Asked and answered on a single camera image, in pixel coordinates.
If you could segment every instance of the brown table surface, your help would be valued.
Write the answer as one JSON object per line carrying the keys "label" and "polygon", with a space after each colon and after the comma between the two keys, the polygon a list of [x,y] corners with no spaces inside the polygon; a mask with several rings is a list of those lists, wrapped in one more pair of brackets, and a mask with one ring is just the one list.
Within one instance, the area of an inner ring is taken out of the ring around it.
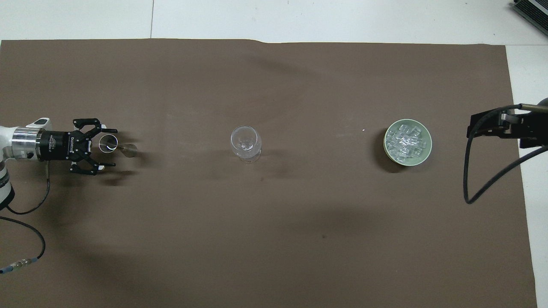
{"label": "brown table surface", "polygon": [[[519,169],[463,201],[470,115],[511,103],[503,46],[3,41],[1,125],[97,117],[140,153],[94,148],[118,164],[98,176],[52,162],[48,200],[16,217],[48,248],[0,277],[0,306],[535,307]],[[382,149],[401,118],[433,137],[417,167]],[[262,136],[252,164],[239,125]],[[516,158],[478,138],[471,189]],[[36,204],[44,164],[7,167],[12,207]],[[37,254],[0,232],[0,265]]]}

